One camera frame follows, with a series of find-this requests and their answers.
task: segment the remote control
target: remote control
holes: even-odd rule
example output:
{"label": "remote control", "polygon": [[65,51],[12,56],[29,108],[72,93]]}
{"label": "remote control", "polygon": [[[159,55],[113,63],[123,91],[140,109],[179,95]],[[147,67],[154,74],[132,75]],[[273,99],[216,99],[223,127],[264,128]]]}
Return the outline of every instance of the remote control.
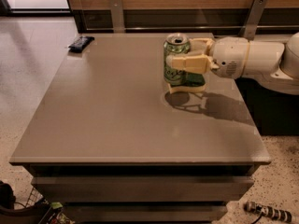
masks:
{"label": "remote control", "polygon": [[92,41],[94,41],[92,36],[81,36],[72,45],[68,46],[69,51],[81,53]]}

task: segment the metal bracket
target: metal bracket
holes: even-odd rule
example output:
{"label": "metal bracket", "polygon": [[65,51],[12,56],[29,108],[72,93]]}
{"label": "metal bracket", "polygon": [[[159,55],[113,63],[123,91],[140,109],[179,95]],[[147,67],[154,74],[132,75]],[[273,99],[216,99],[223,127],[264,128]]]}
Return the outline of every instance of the metal bracket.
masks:
{"label": "metal bracket", "polygon": [[109,0],[113,31],[114,33],[124,33],[124,19],[121,0]]}
{"label": "metal bracket", "polygon": [[8,0],[0,0],[0,15],[8,15],[11,13],[11,7]]}
{"label": "metal bracket", "polygon": [[249,15],[241,29],[239,36],[248,40],[253,40],[258,23],[263,15],[263,10],[268,0],[253,0]]}

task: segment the speckled floor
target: speckled floor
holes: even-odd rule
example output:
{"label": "speckled floor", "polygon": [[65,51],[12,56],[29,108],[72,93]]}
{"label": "speckled floor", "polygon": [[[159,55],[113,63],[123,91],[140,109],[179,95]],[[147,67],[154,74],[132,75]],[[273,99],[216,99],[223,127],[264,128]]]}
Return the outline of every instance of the speckled floor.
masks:
{"label": "speckled floor", "polygon": [[[49,86],[69,45],[77,35],[72,18],[0,17],[0,180],[26,203],[31,176],[8,163],[26,126]],[[254,174],[254,186],[230,202],[229,212],[214,224],[245,224],[257,217],[243,211],[254,201],[299,216],[299,137],[264,136],[272,163]],[[262,218],[259,223],[275,223]]]}

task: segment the can lid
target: can lid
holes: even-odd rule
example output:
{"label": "can lid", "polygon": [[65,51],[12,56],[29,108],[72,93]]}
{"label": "can lid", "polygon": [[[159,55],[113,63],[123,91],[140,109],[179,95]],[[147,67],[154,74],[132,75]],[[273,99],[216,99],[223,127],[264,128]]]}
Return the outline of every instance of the can lid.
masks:
{"label": "can lid", "polygon": [[166,41],[172,45],[184,45],[189,41],[187,35],[182,33],[174,33],[167,36]]}

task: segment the cable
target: cable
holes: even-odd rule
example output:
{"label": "cable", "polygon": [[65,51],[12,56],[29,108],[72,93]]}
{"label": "cable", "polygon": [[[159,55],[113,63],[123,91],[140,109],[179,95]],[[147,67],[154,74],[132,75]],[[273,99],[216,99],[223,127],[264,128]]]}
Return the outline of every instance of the cable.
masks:
{"label": "cable", "polygon": [[15,202],[15,204],[21,205],[23,208],[26,208],[26,206],[24,204],[22,204],[22,203]]}
{"label": "cable", "polygon": [[244,205],[244,209],[245,211],[258,214],[263,217],[269,217],[272,220],[279,220],[281,222],[299,224],[299,216],[292,215],[288,211],[275,209],[271,206],[261,205],[255,202],[246,202],[246,204]]}
{"label": "cable", "polygon": [[251,224],[258,223],[258,221],[262,218],[263,215],[260,215],[255,221],[253,221]]}

